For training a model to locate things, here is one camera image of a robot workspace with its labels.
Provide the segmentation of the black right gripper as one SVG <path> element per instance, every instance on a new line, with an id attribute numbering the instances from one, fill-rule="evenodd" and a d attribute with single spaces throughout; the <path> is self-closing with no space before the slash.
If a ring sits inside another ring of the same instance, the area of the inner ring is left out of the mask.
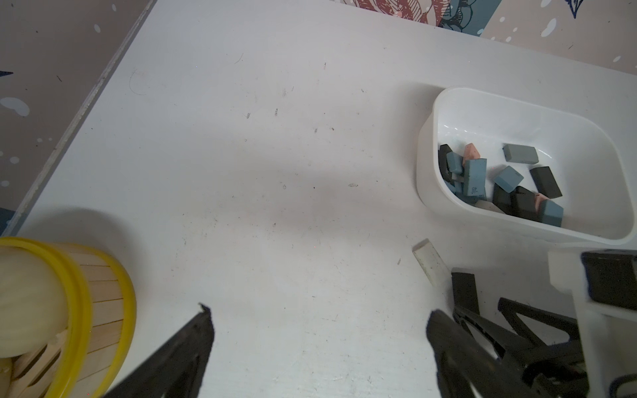
<path id="1" fill-rule="evenodd" d="M 515 333 L 461 306 L 454 307 L 453 318 L 465 330 L 471 325 L 486 338 L 533 397 L 587 397 L 590 387 L 575 318 L 508 298 L 499 299 L 498 310 Z M 569 342 L 546 346 L 521 316 L 563 331 Z"/>

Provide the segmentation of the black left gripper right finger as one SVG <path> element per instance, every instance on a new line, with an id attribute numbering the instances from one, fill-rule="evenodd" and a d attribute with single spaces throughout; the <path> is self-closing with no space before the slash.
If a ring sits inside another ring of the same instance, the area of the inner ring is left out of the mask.
<path id="1" fill-rule="evenodd" d="M 475 328 L 465 330 L 441 310 L 431 313 L 426 337 L 435 355 L 438 388 L 443 397 L 532 397 L 504 366 L 491 343 Z"/>

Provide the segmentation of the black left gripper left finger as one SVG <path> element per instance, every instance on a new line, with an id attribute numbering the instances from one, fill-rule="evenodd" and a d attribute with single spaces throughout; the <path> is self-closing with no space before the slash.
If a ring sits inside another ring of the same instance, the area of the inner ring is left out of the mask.
<path id="1" fill-rule="evenodd" d="M 177 331 L 106 397 L 197 397 L 212 351 L 215 330 L 210 308 Z"/>

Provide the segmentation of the pink eraser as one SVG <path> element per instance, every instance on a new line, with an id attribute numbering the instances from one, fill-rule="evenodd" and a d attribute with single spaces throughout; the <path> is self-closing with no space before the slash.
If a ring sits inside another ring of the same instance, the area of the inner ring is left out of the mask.
<path id="1" fill-rule="evenodd" d="M 547 197 L 539 192 L 534 194 L 534 207 L 535 211 L 539 212 L 541 204 L 547 200 Z"/>
<path id="2" fill-rule="evenodd" d="M 463 155 L 463 163 L 469 160 L 480 159 L 481 155 L 479 150 L 475 147 L 473 143 L 469 143 L 464 147 L 464 155 Z"/>

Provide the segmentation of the blue eraser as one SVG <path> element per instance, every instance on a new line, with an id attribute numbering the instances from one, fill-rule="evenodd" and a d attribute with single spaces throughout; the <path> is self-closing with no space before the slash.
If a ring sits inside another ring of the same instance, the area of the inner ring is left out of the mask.
<path id="1" fill-rule="evenodd" d="M 484 197 L 487 159 L 470 159 L 464 165 L 463 193 L 466 197 Z"/>
<path id="2" fill-rule="evenodd" d="M 507 193 L 511 193 L 524 180 L 524 176 L 513 167 L 507 166 L 495 177 L 494 184 Z"/>
<path id="3" fill-rule="evenodd" d="M 464 158 L 461 155 L 449 152 L 446 154 L 446 162 L 448 170 L 452 174 L 462 175 L 464 173 Z"/>
<path id="4" fill-rule="evenodd" d="M 538 219 L 542 224 L 561 227 L 564 209 L 552 200 L 540 202 L 538 208 Z"/>

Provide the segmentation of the white eraser 4B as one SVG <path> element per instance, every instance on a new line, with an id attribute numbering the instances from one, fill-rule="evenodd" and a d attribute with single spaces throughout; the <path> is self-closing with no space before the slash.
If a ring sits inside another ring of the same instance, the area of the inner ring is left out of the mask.
<path id="1" fill-rule="evenodd" d="M 485 200 L 478 200 L 475 204 L 475 207 L 482 209 L 482 210 L 486 210 L 486 211 L 490 211 L 490 212 L 496 212 L 499 214 L 505 214 L 505 212 L 500 209 L 497 205 L 493 204 L 492 202 L 489 201 L 485 201 Z"/>

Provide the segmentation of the blue eraser edge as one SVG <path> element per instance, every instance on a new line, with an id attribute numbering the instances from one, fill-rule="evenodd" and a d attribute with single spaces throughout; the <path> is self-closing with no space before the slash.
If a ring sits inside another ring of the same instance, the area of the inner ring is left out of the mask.
<path id="1" fill-rule="evenodd" d="M 464 195 L 464 185 L 460 181 L 445 182 L 445 184 L 456 197 L 471 206 L 474 206 L 481 199 L 479 196 L 470 197 Z"/>

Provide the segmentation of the black eraser 4B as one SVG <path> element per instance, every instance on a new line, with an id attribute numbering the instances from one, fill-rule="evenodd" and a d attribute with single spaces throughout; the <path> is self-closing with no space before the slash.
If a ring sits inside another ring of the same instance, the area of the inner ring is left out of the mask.
<path id="1" fill-rule="evenodd" d="M 448 144 L 441 144 L 438 149 L 438 164 L 441 173 L 441 177 L 449 183 L 453 182 L 452 172 L 449 170 L 447 162 L 447 154 L 451 153 L 452 149 Z"/>

